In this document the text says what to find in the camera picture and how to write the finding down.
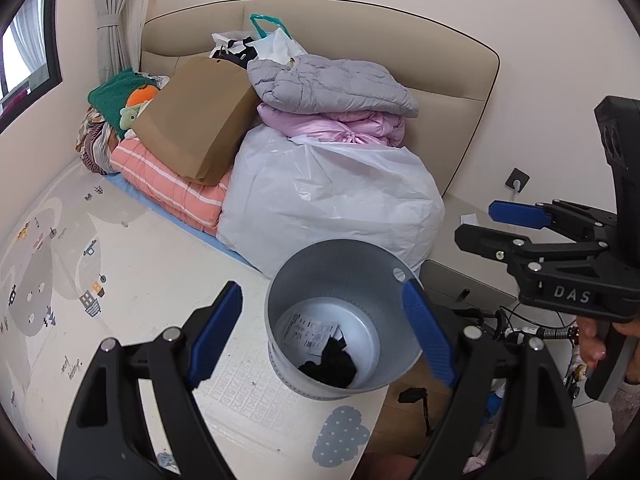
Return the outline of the right hand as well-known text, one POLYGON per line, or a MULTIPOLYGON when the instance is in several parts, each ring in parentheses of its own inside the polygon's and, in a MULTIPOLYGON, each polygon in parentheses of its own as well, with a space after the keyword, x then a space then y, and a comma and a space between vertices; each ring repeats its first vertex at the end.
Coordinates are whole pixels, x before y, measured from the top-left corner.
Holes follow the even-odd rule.
MULTIPOLYGON (((598 337, 597 322, 591 318, 576 318, 579 330, 579 349, 582 360, 590 367, 596 368, 605 358, 604 342, 598 337)), ((614 323, 613 327, 621 334, 629 337, 640 338, 639 319, 622 324, 614 323)), ((625 382, 638 385, 640 382, 640 356, 639 347, 634 350, 634 357, 629 361, 626 370, 625 382)))

